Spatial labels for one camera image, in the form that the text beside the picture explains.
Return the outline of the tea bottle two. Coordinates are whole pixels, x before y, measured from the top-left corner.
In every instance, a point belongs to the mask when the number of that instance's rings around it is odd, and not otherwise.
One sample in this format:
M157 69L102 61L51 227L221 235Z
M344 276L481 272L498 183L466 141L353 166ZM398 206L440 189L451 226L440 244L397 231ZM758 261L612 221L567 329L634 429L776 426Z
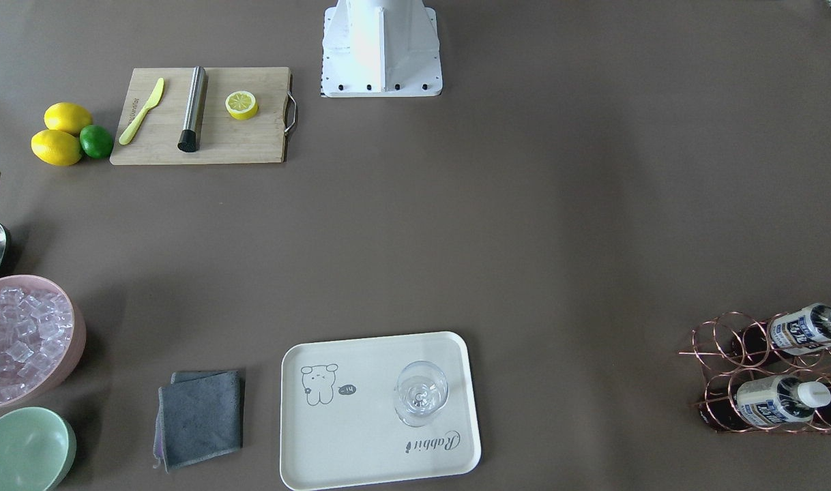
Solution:
M715 431L742 432L809 423L830 403L831 388L824 383L776 375L708 392L699 415Z

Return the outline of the copper wire bottle basket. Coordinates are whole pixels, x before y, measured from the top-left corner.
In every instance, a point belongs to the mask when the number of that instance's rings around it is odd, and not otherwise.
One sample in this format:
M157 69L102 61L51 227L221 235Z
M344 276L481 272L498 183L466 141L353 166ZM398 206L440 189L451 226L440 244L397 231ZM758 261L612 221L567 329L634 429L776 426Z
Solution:
M808 422L758 427L745 422L731 400L741 383L778 375L827 383L831 391L831 341L802 355L789 355L770 346L770 325L786 316L783 312L760 321L748 314L727 312L694 327L691 346L683 355L693 355L701 363L703 391L694 406L714 431L831 434L831 403L817 409Z

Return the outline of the tea bottle one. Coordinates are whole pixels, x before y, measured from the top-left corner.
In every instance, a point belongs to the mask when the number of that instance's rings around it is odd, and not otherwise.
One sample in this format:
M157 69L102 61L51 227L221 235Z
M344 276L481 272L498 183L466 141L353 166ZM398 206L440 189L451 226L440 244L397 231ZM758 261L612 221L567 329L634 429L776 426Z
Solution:
M731 341L731 354L747 366L770 366L831 348L831 306L815 303L784 314L767 327L747 327Z

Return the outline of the clear wine glass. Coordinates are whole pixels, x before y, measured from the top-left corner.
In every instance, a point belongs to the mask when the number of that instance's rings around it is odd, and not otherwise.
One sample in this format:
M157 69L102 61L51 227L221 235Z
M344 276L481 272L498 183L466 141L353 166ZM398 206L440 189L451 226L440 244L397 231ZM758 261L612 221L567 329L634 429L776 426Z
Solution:
M407 364L396 379L394 410L403 425L427 426L449 399L450 386L446 373L431 361Z

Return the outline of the cream rabbit tray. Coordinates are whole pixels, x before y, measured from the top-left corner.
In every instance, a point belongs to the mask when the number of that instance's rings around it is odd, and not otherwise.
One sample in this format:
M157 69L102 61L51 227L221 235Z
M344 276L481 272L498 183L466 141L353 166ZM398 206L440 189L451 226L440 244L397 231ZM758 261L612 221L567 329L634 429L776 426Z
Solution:
M403 425L396 379L437 364L450 386L427 426ZM482 457L471 364L458 333L438 331L301 343L281 364L280 477L316 490L471 472Z

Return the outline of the half lemon slice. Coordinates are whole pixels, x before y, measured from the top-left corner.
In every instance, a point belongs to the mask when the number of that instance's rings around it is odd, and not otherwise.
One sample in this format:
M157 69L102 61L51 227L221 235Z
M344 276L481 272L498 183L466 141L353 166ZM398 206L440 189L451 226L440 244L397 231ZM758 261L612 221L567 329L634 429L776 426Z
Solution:
M238 121L250 120L259 111L259 102L253 93L245 90L230 93L224 101L229 116Z

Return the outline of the wooden cutting board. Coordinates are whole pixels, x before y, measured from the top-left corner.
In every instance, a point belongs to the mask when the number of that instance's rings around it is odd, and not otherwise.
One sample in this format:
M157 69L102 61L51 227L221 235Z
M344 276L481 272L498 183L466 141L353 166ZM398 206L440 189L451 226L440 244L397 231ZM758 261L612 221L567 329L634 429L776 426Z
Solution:
M291 69L287 66L259 68L205 68L206 88L199 121L198 149L178 149L184 128L193 68L136 68L132 71L116 137L126 129L162 78L164 91L156 108L147 115L134 139L115 144L113 165L182 164L281 164L287 156L288 93ZM259 109L249 120L232 118L224 102L238 90L251 92Z

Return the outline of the grey folded cloth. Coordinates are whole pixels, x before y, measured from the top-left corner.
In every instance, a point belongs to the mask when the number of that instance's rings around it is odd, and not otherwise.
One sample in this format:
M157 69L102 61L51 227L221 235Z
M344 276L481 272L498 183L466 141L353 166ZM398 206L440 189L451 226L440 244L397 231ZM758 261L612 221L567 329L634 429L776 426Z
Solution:
M243 388L237 370L172 373L158 389L157 463L170 472L240 451Z

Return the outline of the yellow plastic knife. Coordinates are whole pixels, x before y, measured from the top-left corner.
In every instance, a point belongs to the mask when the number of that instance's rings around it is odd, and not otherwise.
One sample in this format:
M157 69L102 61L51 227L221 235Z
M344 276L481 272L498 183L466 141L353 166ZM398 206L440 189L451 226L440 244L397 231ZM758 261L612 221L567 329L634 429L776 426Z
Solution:
M154 86L153 90L151 90L150 96L145 100L143 106L141 106L140 110L138 110L137 114L125 128L125 130L120 134L118 143L119 145L128 145L129 143L134 140L134 137L140 130L140 127L144 121L145 116L151 111L151 109L156 108L159 106L160 100L162 100L162 96L165 90L165 80L163 78L158 78L156 81L156 86Z

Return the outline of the green lime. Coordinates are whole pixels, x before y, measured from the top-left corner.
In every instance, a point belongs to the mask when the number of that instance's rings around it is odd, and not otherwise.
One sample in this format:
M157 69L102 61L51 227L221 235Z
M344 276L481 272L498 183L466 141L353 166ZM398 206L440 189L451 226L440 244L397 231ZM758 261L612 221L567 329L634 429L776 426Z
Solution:
M114 137L101 125L86 125L78 135L82 152L92 159L106 159L112 155Z

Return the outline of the yellow lemon upper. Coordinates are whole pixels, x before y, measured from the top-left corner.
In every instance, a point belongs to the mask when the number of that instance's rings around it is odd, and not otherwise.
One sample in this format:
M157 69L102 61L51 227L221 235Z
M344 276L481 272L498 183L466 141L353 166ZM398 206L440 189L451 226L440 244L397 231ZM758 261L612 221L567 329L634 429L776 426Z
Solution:
M92 114L84 106L72 102L58 102L44 112L44 124L48 130L58 130L78 136L81 130L92 125Z

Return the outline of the yellow lemon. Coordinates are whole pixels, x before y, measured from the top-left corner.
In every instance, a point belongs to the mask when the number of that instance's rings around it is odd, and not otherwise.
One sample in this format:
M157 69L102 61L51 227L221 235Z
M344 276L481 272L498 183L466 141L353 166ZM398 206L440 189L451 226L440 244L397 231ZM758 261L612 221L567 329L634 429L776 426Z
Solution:
M78 136L81 130L92 125L92 114L84 106L72 102L58 102L44 112L44 124L48 130L58 130Z
M41 161L53 166L75 165L83 156L79 139L61 130L42 130L34 134L31 150Z

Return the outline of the yellow lemon lower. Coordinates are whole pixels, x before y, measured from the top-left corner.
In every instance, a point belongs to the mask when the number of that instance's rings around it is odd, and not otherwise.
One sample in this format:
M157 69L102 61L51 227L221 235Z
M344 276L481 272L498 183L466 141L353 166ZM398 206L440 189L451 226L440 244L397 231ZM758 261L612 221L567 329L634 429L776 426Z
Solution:
M34 134L31 150L41 161L53 166L75 165L83 156L79 139L61 130L42 130Z

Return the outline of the pink bowl of ice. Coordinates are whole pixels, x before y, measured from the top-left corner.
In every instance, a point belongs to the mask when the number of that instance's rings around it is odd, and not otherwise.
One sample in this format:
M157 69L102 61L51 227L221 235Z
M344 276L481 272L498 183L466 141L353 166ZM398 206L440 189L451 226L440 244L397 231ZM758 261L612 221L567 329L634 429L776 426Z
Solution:
M0 409L60 385L84 352L84 318L40 276L0 279Z

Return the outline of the green ceramic bowl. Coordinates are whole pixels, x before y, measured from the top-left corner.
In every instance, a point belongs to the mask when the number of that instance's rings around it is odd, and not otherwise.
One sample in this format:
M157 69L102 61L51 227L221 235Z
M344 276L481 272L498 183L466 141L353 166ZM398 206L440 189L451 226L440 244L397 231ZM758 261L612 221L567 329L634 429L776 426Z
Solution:
M0 417L0 490L54 490L70 471L76 436L63 417L25 407Z

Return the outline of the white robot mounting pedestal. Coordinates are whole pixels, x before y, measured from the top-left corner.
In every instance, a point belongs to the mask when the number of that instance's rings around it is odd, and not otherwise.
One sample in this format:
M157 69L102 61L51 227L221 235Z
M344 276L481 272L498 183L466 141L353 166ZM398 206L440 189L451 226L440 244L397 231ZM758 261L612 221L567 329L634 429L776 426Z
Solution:
M418 98L443 92L437 13L422 1L338 1L324 11L325 98Z

